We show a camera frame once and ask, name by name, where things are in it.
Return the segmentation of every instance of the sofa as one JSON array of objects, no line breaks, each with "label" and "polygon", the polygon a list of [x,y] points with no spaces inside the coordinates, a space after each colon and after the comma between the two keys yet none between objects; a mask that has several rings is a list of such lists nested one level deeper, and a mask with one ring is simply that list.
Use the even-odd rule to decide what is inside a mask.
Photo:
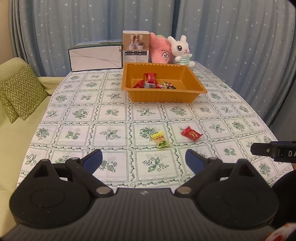
[{"label": "sofa", "polygon": [[[0,81],[21,71],[26,65],[20,58],[1,64]],[[10,123],[0,100],[0,237],[16,225],[9,210],[9,199],[16,188],[31,139],[45,114],[51,95],[63,79],[64,77],[38,77],[49,95],[26,120],[19,117]]]}]

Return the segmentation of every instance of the white bunny plush toy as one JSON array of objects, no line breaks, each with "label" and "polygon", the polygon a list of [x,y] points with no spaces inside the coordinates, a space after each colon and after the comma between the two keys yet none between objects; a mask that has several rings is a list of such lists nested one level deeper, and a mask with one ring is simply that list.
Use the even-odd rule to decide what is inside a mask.
[{"label": "white bunny plush toy", "polygon": [[187,65],[192,68],[194,67],[195,62],[189,60],[192,57],[192,54],[190,53],[186,39],[185,35],[181,36],[180,41],[176,41],[172,36],[168,37],[168,41],[172,46],[172,54],[176,56],[174,61],[175,64]]}]

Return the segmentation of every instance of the blue curtain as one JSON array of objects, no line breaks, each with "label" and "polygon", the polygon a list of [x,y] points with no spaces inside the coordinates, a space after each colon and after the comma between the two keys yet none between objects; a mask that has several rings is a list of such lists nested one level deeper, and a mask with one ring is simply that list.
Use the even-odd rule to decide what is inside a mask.
[{"label": "blue curtain", "polygon": [[38,75],[66,76],[69,47],[122,39],[123,30],[148,30],[168,37],[173,11],[174,0],[11,0],[15,55]]},{"label": "blue curtain", "polygon": [[176,38],[270,124],[295,74],[294,28],[287,0],[181,0]]}]

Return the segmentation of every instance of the bunny foot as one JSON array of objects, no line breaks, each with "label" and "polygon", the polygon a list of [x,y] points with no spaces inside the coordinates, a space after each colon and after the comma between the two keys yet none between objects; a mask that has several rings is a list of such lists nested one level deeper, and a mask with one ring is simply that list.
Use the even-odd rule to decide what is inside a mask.
[{"label": "bunny foot", "polygon": [[189,68],[193,68],[195,66],[195,62],[194,61],[190,61],[188,66],[189,66]]}]

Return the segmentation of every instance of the yellow candy wrapper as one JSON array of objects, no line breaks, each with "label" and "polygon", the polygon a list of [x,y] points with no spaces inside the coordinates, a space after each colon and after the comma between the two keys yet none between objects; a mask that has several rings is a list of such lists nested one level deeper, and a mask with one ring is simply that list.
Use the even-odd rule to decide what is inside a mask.
[{"label": "yellow candy wrapper", "polygon": [[156,142],[157,148],[163,148],[170,145],[169,142],[167,142],[163,132],[153,134],[151,135],[151,138]]}]

